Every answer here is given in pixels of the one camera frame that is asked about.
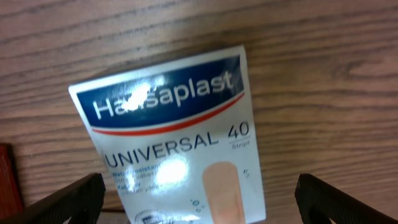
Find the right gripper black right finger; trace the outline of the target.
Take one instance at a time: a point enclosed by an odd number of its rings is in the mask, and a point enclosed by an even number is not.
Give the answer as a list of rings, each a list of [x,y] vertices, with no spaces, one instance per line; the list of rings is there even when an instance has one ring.
[[[397,220],[311,174],[299,175],[295,199],[304,224],[397,224]]]

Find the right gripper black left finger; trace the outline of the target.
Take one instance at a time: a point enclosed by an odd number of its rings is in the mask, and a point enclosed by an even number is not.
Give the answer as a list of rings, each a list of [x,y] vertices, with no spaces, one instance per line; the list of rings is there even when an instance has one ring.
[[[103,176],[92,173],[1,220],[1,224],[96,224],[105,191]]]

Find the red white medicine box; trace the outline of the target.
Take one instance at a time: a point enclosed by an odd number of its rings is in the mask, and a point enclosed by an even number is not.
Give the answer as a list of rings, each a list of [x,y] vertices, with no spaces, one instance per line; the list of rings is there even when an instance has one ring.
[[[12,146],[1,143],[1,220],[23,210],[24,203]]]

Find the white Hansaplast plaster box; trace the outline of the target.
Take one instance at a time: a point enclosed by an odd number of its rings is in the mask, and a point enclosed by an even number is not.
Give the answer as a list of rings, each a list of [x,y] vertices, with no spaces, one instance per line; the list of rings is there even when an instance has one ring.
[[[256,223],[266,204],[237,46],[69,87],[131,223]]]

